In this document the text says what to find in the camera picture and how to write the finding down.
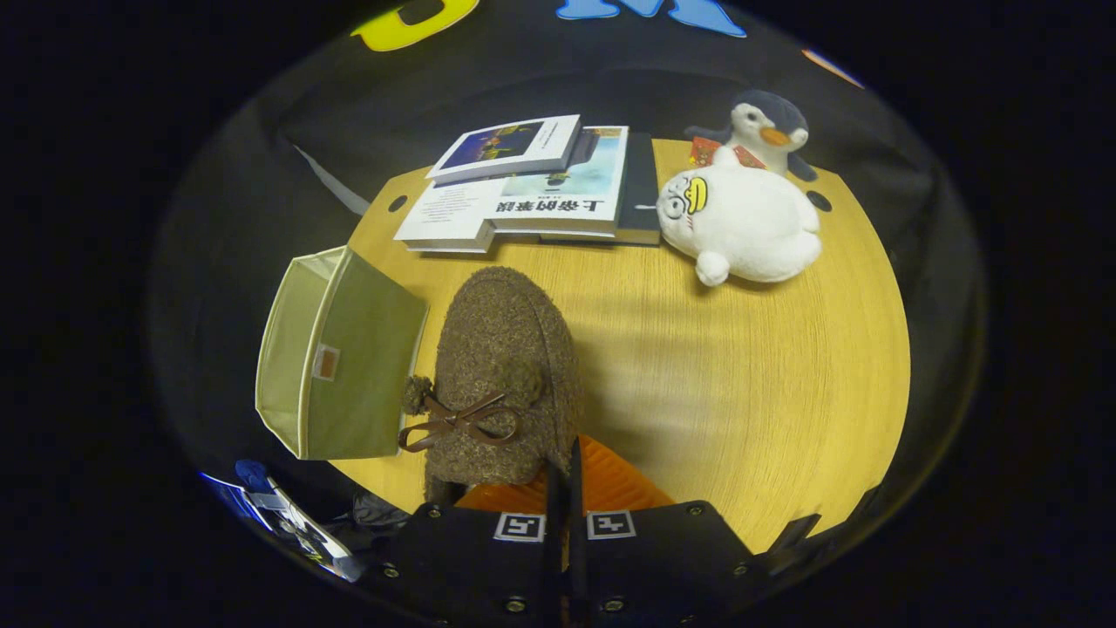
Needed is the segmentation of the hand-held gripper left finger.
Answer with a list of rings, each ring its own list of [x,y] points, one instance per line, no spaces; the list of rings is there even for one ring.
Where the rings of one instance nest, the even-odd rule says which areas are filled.
[[[419,627],[562,627],[562,476],[541,515],[424,503],[363,586]]]

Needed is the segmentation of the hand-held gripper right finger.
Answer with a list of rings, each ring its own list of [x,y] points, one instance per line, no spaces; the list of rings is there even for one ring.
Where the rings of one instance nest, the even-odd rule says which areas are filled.
[[[571,448],[568,612],[573,625],[721,625],[770,591],[752,553],[708,501],[589,509],[589,465]]]

